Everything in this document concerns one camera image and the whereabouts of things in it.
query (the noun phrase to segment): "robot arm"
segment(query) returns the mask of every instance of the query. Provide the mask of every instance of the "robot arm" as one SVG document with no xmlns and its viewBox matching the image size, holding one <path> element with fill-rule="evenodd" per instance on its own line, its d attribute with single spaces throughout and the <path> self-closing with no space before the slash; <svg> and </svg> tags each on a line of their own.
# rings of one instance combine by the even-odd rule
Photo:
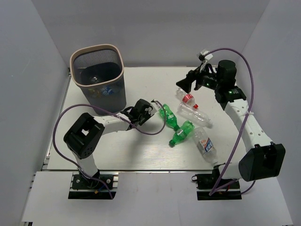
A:
<svg viewBox="0 0 301 226">
<path fill-rule="evenodd" d="M 263 178 L 276 177 L 279 175 L 285 148 L 282 144 L 274 142 L 264 133 L 253 113 L 247 112 L 248 103 L 243 91 L 236 86 L 236 67 L 230 60 L 219 62 L 216 73 L 208 60 L 212 58 L 211 54 L 199 59 L 202 61 L 200 67 L 191 70 L 186 78 L 177 82 L 176 85 L 189 93 L 191 86 L 196 81 L 194 90 L 202 86 L 213 89 L 215 99 L 221 105 L 222 109 L 232 119 L 236 128 L 240 130 L 246 113 L 249 117 L 246 121 L 242 133 L 242 139 L 246 146 L 246 155 L 239 163 L 231 163 L 225 171 L 222 179 L 240 179 L 253 181 Z M 215 167 L 218 170 L 217 177 L 224 168 L 224 164 Z"/>
<path fill-rule="evenodd" d="M 133 125 L 143 125 L 157 111 L 152 101 L 140 99 L 134 107 L 129 107 L 117 114 L 118 117 L 130 121 Z M 72 151 L 80 168 L 90 177 L 98 178 L 93 152 L 101 136 L 118 131 L 132 129 L 132 125 L 114 116 L 96 116 L 83 113 L 65 134 L 63 140 Z"/>
</svg>

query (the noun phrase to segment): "white table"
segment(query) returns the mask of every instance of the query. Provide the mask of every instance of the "white table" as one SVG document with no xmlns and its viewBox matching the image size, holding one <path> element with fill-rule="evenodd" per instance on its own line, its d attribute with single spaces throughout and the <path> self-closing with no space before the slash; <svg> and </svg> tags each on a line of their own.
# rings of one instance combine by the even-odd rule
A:
<svg viewBox="0 0 301 226">
<path fill-rule="evenodd" d="M 157 99 L 166 103 L 177 115 L 180 103 L 175 97 L 178 87 L 175 83 L 185 78 L 192 68 L 188 67 L 138 67 L 125 68 L 125 84 L 127 106 L 133 106 L 140 98 L 151 101 Z M 216 102 L 214 91 L 201 88 L 192 91 L 199 108 L 207 113 L 213 122 L 211 129 L 206 129 L 213 145 L 217 149 L 219 163 L 226 162 L 233 148 L 238 131 L 229 116 Z M 63 109 L 75 104 L 88 103 L 85 96 L 71 80 Z M 62 118 L 56 134 L 56 142 L 60 151 L 73 160 L 74 156 L 67 148 L 63 137 L 78 117 L 88 112 L 95 112 L 88 107 L 77 107 L 70 110 Z M 178 124 L 182 125 L 184 118 L 178 117 Z M 148 132 L 158 131 L 163 120 L 157 113 L 148 120 L 142 129 Z M 146 136 L 136 130 L 110 133 L 101 137 L 93 155 L 95 163 L 101 170 L 210 170 L 212 166 L 207 163 L 196 148 L 192 139 L 176 145 L 168 146 L 174 131 L 165 128 L 156 136 Z M 246 153 L 241 140 L 232 162 L 239 161 Z M 75 170 L 76 167 L 61 158 L 50 148 L 48 170 Z"/>
<path fill-rule="evenodd" d="M 72 172 L 37 172 L 23 222 L 33 226 L 291 225 L 276 178 L 256 182 L 242 200 L 197 201 L 189 173 L 119 174 L 113 200 L 68 200 Z M 245 190 L 250 183 L 240 181 Z"/>
</svg>

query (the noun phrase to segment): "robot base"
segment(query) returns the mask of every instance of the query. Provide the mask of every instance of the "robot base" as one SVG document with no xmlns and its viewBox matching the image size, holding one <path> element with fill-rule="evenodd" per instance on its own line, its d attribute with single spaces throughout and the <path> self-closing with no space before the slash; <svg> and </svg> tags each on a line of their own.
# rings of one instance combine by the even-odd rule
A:
<svg viewBox="0 0 301 226">
<path fill-rule="evenodd" d="M 198 200 L 239 200 L 241 199 L 239 182 L 235 182 L 219 192 L 209 196 L 217 178 L 219 176 L 218 168 L 213 169 L 212 174 L 196 174 L 191 180 L 197 184 Z M 225 185 L 231 179 L 222 179 L 219 186 Z"/>
<path fill-rule="evenodd" d="M 106 183 L 114 198 L 117 191 L 118 176 L 113 174 L 100 174 L 99 179 Z M 110 200 L 111 197 L 102 183 L 91 183 L 91 180 L 86 180 L 81 174 L 74 173 L 68 199 Z"/>
</svg>

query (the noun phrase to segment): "white wall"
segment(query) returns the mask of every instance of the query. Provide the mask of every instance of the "white wall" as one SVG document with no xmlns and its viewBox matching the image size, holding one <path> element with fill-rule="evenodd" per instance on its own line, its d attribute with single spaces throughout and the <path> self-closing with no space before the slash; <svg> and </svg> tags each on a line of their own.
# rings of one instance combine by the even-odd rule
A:
<svg viewBox="0 0 301 226">
<path fill-rule="evenodd" d="M 0 224 L 19 225 L 67 66 L 30 0 L 0 0 Z"/>
<path fill-rule="evenodd" d="M 66 64 L 79 48 L 111 43 L 120 49 L 126 66 L 196 66 L 196 54 L 204 48 L 242 51 L 269 2 L 32 1 Z"/>
<path fill-rule="evenodd" d="M 253 111 L 262 128 L 286 148 L 278 181 L 294 225 L 301 225 L 301 1 L 271 0 L 243 54 L 254 73 Z M 239 62 L 238 82 L 250 93 Z"/>
</svg>

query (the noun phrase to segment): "plastic bottle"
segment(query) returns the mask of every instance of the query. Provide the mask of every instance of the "plastic bottle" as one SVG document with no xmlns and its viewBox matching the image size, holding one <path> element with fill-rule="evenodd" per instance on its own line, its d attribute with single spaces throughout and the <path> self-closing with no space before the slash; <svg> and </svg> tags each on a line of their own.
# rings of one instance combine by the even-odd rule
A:
<svg viewBox="0 0 301 226">
<path fill-rule="evenodd" d="M 186 103 L 180 103 L 178 107 L 178 114 L 202 127 L 212 127 L 212 122 L 206 113 L 200 111 L 199 109 L 194 109 Z"/>
<path fill-rule="evenodd" d="M 194 129 L 194 125 L 190 121 L 186 121 L 183 125 L 174 133 L 173 138 L 169 141 L 169 145 L 174 147 L 176 144 L 182 142 L 190 132 Z"/>
<path fill-rule="evenodd" d="M 170 110 L 169 106 L 167 104 L 163 104 L 163 108 L 166 112 L 166 124 L 174 129 L 174 131 L 177 131 L 180 127 L 177 124 L 177 117 L 174 115 L 174 113 Z M 159 110 L 160 115 L 162 118 L 164 118 L 164 111 L 162 108 Z"/>
<path fill-rule="evenodd" d="M 193 95 L 190 93 L 186 93 L 183 89 L 179 88 L 176 92 L 176 96 L 183 103 L 188 104 L 189 106 L 198 109 L 198 105 L 196 104 Z"/>
<path fill-rule="evenodd" d="M 217 165 L 218 158 L 216 155 L 216 149 L 213 147 L 212 141 L 202 127 L 198 127 L 194 130 L 193 140 L 203 155 L 205 161 L 211 163 L 212 165 Z"/>
</svg>

